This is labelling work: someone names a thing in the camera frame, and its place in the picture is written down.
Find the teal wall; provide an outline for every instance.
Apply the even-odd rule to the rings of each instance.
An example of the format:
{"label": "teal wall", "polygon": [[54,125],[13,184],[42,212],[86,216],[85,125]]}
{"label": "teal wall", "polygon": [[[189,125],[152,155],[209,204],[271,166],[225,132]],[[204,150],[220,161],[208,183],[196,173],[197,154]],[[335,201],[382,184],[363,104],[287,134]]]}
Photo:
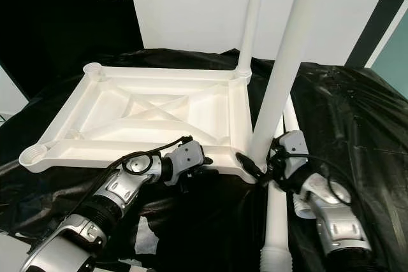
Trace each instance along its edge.
{"label": "teal wall", "polygon": [[371,68],[408,98],[408,11]]}

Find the white wall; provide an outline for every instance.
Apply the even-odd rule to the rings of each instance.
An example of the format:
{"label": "white wall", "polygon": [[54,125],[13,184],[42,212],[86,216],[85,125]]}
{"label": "white wall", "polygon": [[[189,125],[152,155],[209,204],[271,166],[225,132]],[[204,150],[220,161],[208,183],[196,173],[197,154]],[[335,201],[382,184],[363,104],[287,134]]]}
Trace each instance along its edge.
{"label": "white wall", "polygon": [[27,99],[0,66],[0,115],[15,115],[27,104]]}
{"label": "white wall", "polygon": [[[378,0],[321,0],[305,61],[344,64]],[[274,59],[292,0],[263,0],[254,56]],[[239,48],[247,0],[135,0],[145,48]]]}

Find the black plastic sheet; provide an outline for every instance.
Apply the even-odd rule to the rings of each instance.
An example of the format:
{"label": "black plastic sheet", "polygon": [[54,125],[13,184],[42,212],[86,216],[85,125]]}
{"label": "black plastic sheet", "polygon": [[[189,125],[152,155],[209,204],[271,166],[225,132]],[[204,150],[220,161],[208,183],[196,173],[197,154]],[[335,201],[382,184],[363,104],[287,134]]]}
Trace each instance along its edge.
{"label": "black plastic sheet", "polygon": [[[89,62],[234,69],[237,58],[235,50],[221,55],[141,50],[95,55]],[[252,125],[271,68],[271,61],[252,61],[248,86]],[[51,168],[32,174],[15,162],[42,135],[80,78],[56,81],[0,127],[0,228],[28,236],[28,242],[40,236],[53,218],[69,211],[101,171]],[[363,203],[359,213],[380,263],[389,265],[390,271],[407,271],[408,102],[369,69],[311,63],[301,65],[292,97],[309,152],[338,164],[359,192]],[[160,184],[144,187],[109,243],[105,260],[135,258],[158,271],[257,271],[265,189],[222,175],[188,181],[186,188],[188,193]],[[324,271],[316,222],[297,218],[288,199],[294,271]],[[156,255],[134,255],[139,216],[147,217],[159,237]]]}

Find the black fabric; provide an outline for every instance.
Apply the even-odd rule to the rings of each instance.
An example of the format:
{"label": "black fabric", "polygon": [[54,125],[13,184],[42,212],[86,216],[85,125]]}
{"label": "black fabric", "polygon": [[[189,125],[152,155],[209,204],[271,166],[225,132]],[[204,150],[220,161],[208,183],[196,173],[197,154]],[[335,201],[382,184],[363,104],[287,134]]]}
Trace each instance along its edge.
{"label": "black fabric", "polygon": [[[234,69],[236,50],[203,54],[141,50],[95,55],[89,62],[112,66]],[[253,59],[248,86],[252,125],[272,63]],[[33,174],[16,162],[35,143],[81,76],[56,82],[0,127],[0,228],[35,238],[52,219],[72,209],[100,169],[50,168]],[[368,69],[303,63],[292,90],[309,152],[338,164],[355,184],[363,209],[355,207],[379,261],[407,271],[408,102]],[[312,161],[312,167],[325,167]],[[289,242],[294,271],[324,271],[316,221],[299,219],[288,196]],[[183,189],[145,186],[104,254],[133,257],[157,271],[257,271],[263,244],[266,192],[235,176],[186,181]],[[156,255],[134,256],[139,216],[159,237]]]}

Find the white plastic tray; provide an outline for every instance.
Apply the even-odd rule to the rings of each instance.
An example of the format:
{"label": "white plastic tray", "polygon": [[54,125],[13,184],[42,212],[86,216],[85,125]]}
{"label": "white plastic tray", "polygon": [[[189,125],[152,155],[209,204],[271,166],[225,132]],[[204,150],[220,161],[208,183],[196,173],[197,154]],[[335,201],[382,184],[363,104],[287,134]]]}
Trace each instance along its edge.
{"label": "white plastic tray", "polygon": [[246,80],[233,71],[90,63],[84,72],[37,144],[21,153],[29,171],[104,168],[130,152],[192,135],[220,173],[254,182],[235,159],[235,152],[247,153],[252,127]]}

